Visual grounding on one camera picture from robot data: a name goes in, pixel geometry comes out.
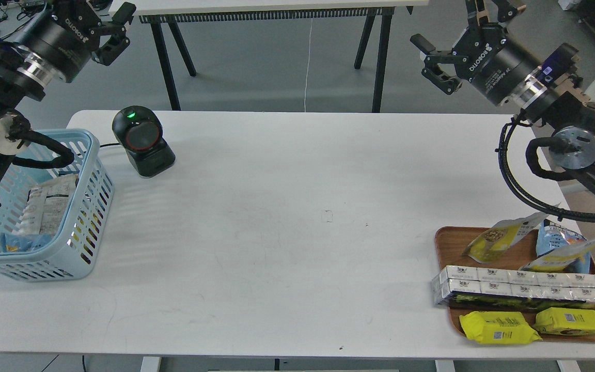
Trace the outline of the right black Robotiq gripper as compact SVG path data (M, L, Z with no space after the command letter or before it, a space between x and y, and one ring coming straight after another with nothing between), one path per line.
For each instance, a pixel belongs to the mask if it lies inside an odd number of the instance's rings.
M421 34L412 35L410 42L425 54L421 75L444 94L454 94L461 82L447 75L440 64L455 65L456 75L470 82L494 105L502 104L517 85L541 65L531 51L512 39L497 23L485 24L477 30L466 28L449 50L438 50Z

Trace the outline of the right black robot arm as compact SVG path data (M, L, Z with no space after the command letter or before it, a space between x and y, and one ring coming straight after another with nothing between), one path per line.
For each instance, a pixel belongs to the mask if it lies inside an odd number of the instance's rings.
M526 5L496 1L497 21L484 1L467 1L467 28L450 50L438 50L420 34L411 36L424 55L422 75L445 94L469 82L494 105L513 101L520 111L500 134L498 163L510 191L533 209L558 219L595 222L595 213L565 210L538 200L510 171L508 146L515 127L537 122L552 127L547 137L526 146L532 174L553 181L575 180L595 195L595 101L583 94L576 75L577 49L561 44L545 60L537 59L510 36L507 24Z

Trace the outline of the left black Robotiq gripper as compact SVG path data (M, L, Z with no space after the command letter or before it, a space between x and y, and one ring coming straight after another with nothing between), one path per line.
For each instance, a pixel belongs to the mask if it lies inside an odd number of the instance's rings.
M110 66L130 45L125 32L135 12L134 3L111 2L111 19L103 23L104 35L111 37L97 49L91 29L101 19L88 1L46 1L28 26L28 60L66 83L75 80L90 57Z

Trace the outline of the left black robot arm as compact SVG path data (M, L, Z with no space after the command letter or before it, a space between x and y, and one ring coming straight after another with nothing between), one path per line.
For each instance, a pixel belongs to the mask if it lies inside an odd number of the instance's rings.
M134 14L129 2L106 21L88 1L47 1L14 41L0 37L0 182L11 165L53 169L73 163L73 151L33 130L17 104L24 97L41 101L54 78L73 82L89 60L111 65L130 44L126 24Z

